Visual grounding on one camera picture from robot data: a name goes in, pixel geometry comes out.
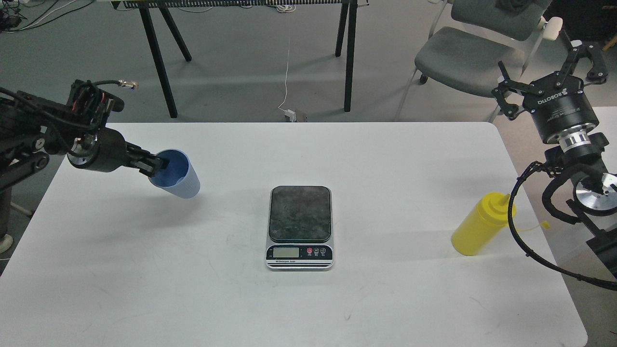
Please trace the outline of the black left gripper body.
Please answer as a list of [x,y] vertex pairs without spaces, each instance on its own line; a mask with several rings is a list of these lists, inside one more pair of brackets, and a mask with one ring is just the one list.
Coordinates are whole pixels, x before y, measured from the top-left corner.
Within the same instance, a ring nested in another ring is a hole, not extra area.
[[104,128],[95,136],[93,149],[67,158],[73,167],[96,172],[112,172],[130,162],[125,138],[117,130]]

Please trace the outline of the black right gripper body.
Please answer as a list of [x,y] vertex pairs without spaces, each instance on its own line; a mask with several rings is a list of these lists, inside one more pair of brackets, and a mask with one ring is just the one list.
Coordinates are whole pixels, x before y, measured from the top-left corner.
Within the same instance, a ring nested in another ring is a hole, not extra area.
[[542,143],[557,144],[558,134],[572,127],[594,129],[599,125],[588,98],[584,94],[584,81],[568,75],[559,86],[558,75],[547,75],[531,81],[543,91],[542,95],[527,93],[523,108],[533,119]]

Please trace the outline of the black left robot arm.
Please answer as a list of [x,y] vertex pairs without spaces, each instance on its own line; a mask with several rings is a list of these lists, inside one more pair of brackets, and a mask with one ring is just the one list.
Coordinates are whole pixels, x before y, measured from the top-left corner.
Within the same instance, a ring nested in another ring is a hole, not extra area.
[[52,155],[67,156],[78,169],[112,172],[119,167],[138,169],[153,177],[169,160],[128,143],[107,127],[112,112],[124,101],[103,85],[136,89],[127,80],[75,80],[66,103],[57,103],[23,91],[1,89],[1,190],[42,171]]

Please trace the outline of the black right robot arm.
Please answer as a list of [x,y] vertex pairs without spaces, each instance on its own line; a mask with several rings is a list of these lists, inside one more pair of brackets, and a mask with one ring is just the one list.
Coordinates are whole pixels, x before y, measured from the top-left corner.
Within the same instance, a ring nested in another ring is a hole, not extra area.
[[604,230],[592,221],[592,216],[615,215],[617,206],[616,175],[602,159],[609,141],[603,133],[593,132],[599,119],[584,92],[586,86],[607,81],[602,49],[596,42],[573,41],[560,70],[528,84],[513,80],[502,61],[498,68],[501,77],[492,96],[500,110],[509,120],[528,112],[542,142],[552,145],[545,152],[546,162],[532,162],[516,180],[507,206],[511,235],[525,255],[542,266],[615,291],[615,281],[576,274],[542,258],[523,241],[513,221],[520,187],[534,173],[545,172],[551,178],[541,196],[546,211],[563,222],[583,224],[593,235],[588,247],[611,274],[616,274],[616,228]]

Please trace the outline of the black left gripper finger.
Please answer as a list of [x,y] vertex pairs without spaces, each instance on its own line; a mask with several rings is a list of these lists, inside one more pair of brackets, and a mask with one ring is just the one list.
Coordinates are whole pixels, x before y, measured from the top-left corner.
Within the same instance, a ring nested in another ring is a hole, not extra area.
[[126,155],[128,156],[128,160],[126,160],[125,166],[130,161],[151,162],[156,165],[156,170],[160,171],[161,169],[167,169],[169,163],[169,160],[154,155],[137,145],[126,145]]
[[153,176],[156,173],[156,165],[151,162],[130,161],[126,167],[137,169],[139,173],[148,177]]

